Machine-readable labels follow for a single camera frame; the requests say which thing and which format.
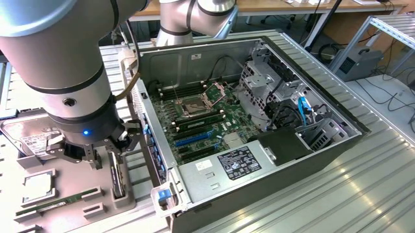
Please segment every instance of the chipset heatsink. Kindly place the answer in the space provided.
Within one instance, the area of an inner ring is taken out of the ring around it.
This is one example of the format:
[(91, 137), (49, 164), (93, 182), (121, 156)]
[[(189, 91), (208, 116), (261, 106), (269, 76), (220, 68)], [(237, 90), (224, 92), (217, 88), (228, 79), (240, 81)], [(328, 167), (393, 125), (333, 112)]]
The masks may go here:
[(224, 142), (226, 143), (229, 148), (238, 147), (244, 144), (241, 137), (237, 132), (229, 133), (222, 137)]

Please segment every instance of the hard drive label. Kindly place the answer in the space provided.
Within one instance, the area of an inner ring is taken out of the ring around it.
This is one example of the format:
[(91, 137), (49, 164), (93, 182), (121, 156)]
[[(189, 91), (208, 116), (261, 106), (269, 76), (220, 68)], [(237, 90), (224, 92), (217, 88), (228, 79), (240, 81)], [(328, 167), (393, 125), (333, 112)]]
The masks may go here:
[(261, 169), (248, 147), (217, 156), (228, 178), (236, 180)]
[(22, 137), (21, 141), (23, 142), (23, 144), (26, 145), (26, 147), (30, 149), (30, 151), (37, 155), (46, 155), (46, 137), (50, 134), (57, 134), (58, 131), (51, 131), (51, 132), (46, 132), (46, 133), (41, 133), (37, 135), (31, 135), (27, 137)]

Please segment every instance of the sticker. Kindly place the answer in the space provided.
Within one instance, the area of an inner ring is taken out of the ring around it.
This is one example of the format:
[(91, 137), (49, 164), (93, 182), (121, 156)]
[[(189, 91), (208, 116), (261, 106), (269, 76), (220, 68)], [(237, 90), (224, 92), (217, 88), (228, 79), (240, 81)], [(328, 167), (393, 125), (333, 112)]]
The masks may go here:
[(190, 59), (192, 60), (196, 60), (196, 59), (200, 59), (201, 58), (201, 53), (197, 53), (197, 54), (193, 54)]
[(66, 202), (62, 201), (62, 202), (59, 202), (59, 203), (57, 203), (57, 204), (54, 204), (54, 205), (49, 205), (49, 206), (46, 206), (45, 208), (38, 209), (37, 212), (41, 213), (41, 212), (43, 212), (43, 211), (46, 211), (46, 210), (54, 209), (54, 208), (57, 208), (58, 206), (65, 205), (65, 204), (66, 204)]
[(198, 163), (194, 164), (196, 165), (196, 168), (197, 168), (197, 171), (202, 170), (202, 169), (206, 169), (208, 167), (212, 166), (212, 162), (208, 160), (204, 160)]
[(26, 147), (30, 149), (34, 155), (37, 156), (47, 155), (46, 137), (51, 134), (58, 134), (58, 131), (51, 131), (21, 138), (22, 143), (26, 145)]
[(236, 180), (261, 169), (248, 147), (218, 155), (217, 159), (230, 180)]
[(204, 123), (205, 123), (205, 122), (201, 121), (201, 122), (198, 122), (198, 123), (194, 123), (194, 124), (192, 124), (192, 125), (188, 125), (186, 128), (192, 128), (192, 127), (194, 127), (194, 126), (202, 125)]

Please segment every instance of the blue latch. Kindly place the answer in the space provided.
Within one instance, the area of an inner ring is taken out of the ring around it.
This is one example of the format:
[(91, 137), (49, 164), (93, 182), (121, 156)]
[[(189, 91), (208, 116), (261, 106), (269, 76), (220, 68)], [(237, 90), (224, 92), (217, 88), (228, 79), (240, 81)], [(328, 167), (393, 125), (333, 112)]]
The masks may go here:
[(163, 201), (165, 199), (170, 198), (170, 192), (169, 189), (159, 190), (158, 191), (158, 202)]
[(304, 109), (310, 111), (310, 106), (308, 104), (308, 101), (306, 101), (305, 97), (301, 96), (298, 98), (298, 112), (300, 112), (300, 116), (302, 118), (302, 123), (304, 123), (304, 125), (306, 125), (306, 118), (305, 118), (305, 114), (304, 114)]

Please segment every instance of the desk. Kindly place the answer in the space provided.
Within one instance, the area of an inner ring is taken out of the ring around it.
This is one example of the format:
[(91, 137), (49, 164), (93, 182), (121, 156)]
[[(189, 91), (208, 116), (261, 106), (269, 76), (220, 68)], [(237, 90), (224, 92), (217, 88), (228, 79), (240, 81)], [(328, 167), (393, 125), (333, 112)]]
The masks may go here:
[[(394, 5), (390, 14), (394, 15), (400, 12), (401, 8), (406, 6), (404, 0), (392, 0)], [(305, 46), (309, 45), (318, 28), (326, 18), (328, 12), (334, 4), (334, 0), (330, 0), (328, 4), (321, 4), (317, 8), (316, 13), (321, 14), (317, 21), (316, 27), (310, 32)], [(281, 0), (237, 0), (238, 13), (237, 16), (248, 16), (246, 23), (250, 21), (250, 16), (276, 16), (276, 15), (302, 15), (312, 14), (316, 10), (316, 5), (301, 3), (296, 7), (289, 5)], [(360, 5), (353, 0), (342, 0), (336, 13), (344, 12), (372, 12), (384, 11), (385, 7), (382, 4), (378, 5)], [(147, 21), (159, 20), (159, 3), (157, 0), (151, 0), (143, 11), (135, 12), (129, 19), (130, 21)]]

